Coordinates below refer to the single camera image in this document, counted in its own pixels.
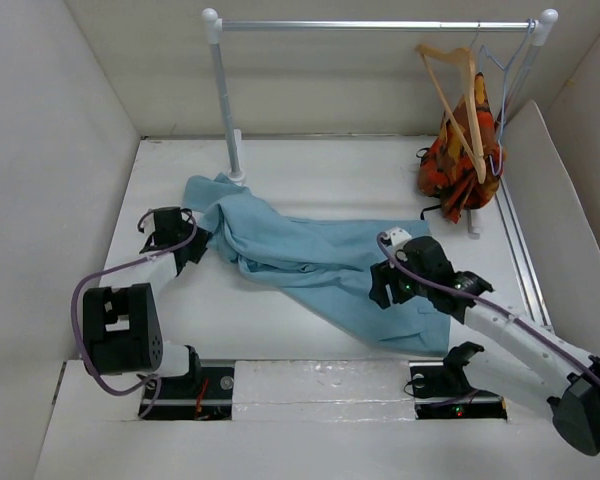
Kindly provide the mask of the light blue trousers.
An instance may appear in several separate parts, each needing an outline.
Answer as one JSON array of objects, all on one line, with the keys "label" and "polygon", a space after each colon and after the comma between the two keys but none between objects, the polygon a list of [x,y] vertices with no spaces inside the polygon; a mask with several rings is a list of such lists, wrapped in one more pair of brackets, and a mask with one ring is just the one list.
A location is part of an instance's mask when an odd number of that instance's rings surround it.
[{"label": "light blue trousers", "polygon": [[428,300],[383,310],[369,297],[370,268],[385,258],[377,235],[399,227],[426,236],[426,222],[287,217],[223,174],[189,178],[182,204],[201,213],[210,247],[246,279],[283,291],[366,344],[423,356],[447,352],[451,320]]}]

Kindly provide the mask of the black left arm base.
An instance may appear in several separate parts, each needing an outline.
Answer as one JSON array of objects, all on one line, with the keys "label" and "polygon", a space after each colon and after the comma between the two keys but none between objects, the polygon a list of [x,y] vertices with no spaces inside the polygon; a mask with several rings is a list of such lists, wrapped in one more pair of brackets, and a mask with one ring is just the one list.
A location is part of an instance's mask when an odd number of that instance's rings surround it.
[{"label": "black left arm base", "polygon": [[234,376],[234,362],[203,362],[194,382],[185,377],[164,378],[157,400],[142,420],[231,420]]}]

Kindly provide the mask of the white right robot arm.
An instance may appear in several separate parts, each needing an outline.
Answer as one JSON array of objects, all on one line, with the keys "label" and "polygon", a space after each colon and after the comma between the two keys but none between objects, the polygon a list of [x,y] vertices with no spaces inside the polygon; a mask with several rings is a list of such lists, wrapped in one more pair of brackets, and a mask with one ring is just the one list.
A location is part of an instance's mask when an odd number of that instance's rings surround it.
[{"label": "white right robot arm", "polygon": [[379,233],[376,243],[386,259],[370,269],[371,300],[387,309],[424,298],[510,356],[502,360],[472,341],[450,348],[442,369],[448,390],[498,394],[548,419],[578,452],[600,453],[600,355],[499,305],[492,285],[471,271],[455,270],[433,237],[393,228]]}]

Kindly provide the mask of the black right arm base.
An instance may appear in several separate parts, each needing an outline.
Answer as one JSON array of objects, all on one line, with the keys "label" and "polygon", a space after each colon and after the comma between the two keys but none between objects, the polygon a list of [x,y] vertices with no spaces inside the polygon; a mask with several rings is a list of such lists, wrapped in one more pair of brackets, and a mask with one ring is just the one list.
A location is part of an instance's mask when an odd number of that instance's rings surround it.
[{"label": "black right arm base", "polygon": [[409,365],[403,392],[414,400],[417,420],[507,420],[501,396],[456,383],[441,362]]}]

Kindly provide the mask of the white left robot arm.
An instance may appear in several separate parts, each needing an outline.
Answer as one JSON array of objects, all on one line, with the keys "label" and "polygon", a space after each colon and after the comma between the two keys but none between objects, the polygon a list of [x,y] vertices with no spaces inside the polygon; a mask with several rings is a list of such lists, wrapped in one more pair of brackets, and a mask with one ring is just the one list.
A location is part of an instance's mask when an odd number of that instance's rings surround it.
[{"label": "white left robot arm", "polygon": [[84,354],[101,377],[154,374],[168,378],[179,395],[192,396],[202,387],[203,373],[192,347],[163,338],[157,298],[188,264],[199,263],[210,233],[184,207],[149,211],[137,230],[150,231],[140,257],[107,269],[109,284],[80,295]]}]

